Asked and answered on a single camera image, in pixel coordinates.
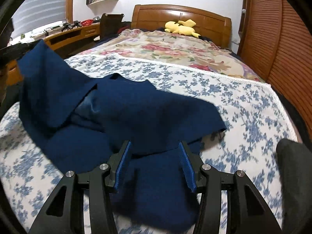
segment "louvered wardrobe door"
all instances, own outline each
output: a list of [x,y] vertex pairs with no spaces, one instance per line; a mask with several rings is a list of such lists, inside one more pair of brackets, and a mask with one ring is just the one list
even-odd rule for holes
[[282,0],[251,1],[241,58],[263,80],[267,80],[279,41]]
[[312,36],[286,0],[282,11],[279,46],[267,82],[296,107],[312,136]]

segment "wooden headboard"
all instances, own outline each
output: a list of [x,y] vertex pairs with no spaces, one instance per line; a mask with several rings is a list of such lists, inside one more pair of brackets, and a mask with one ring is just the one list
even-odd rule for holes
[[147,4],[136,5],[133,11],[131,28],[156,30],[165,27],[168,21],[186,21],[192,19],[197,33],[210,38],[222,48],[230,44],[231,19],[218,14],[196,8],[169,5]]

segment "white lace trim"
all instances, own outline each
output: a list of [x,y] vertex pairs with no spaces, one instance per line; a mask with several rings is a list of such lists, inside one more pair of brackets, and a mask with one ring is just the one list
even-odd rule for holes
[[114,54],[109,54],[109,55],[99,55],[99,54],[84,54],[84,55],[76,55],[76,57],[79,56],[93,56],[93,57],[102,57],[103,56],[109,56],[109,57],[115,57],[118,59],[127,59],[127,60],[135,60],[135,61],[140,61],[140,62],[145,62],[145,63],[150,63],[153,65],[163,65],[163,66],[167,66],[167,67],[174,67],[174,68],[180,68],[180,69],[184,69],[184,70],[189,70],[189,71],[193,71],[193,72],[197,72],[197,73],[201,73],[201,74],[206,74],[215,78],[220,78],[224,81],[229,81],[229,82],[237,82],[237,83],[243,83],[243,84],[251,84],[251,85],[256,85],[256,86],[264,86],[266,88],[268,88],[268,90],[271,92],[274,101],[277,104],[278,109],[281,111],[282,116],[289,128],[289,139],[293,140],[295,142],[298,141],[297,135],[295,133],[294,127],[290,121],[290,118],[288,116],[288,114],[286,113],[286,110],[282,104],[282,102],[280,101],[279,97],[277,96],[277,94],[275,93],[275,91],[272,90],[271,85],[268,83],[262,83],[262,82],[257,82],[257,81],[253,81],[253,80],[249,80],[249,79],[245,79],[245,78],[236,78],[236,77],[231,77],[231,76],[227,76],[227,75],[222,75],[222,74],[218,74],[215,72],[211,72],[211,71],[205,71],[205,70],[201,70],[198,68],[191,68],[191,67],[187,67],[187,66],[183,66],[183,65],[178,65],[178,64],[171,64],[171,63],[166,63],[166,62],[160,62],[160,61],[153,61],[153,60],[147,60],[147,59],[141,59],[141,58],[134,58],[134,57],[124,57],[121,56],[120,54],[114,53]]

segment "chair backrest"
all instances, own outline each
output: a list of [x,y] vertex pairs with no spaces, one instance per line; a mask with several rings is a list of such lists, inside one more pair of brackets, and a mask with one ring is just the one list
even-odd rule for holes
[[124,18],[124,14],[106,14],[104,13],[99,23],[100,38],[107,37],[111,34],[116,34],[121,28],[121,21]]

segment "yellow stuffed toy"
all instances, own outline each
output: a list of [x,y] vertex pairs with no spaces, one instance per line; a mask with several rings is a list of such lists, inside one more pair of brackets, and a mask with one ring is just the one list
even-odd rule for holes
[[167,33],[178,33],[185,36],[194,36],[198,38],[200,35],[195,33],[195,30],[192,28],[196,23],[189,19],[187,21],[169,21],[165,24],[165,32]]

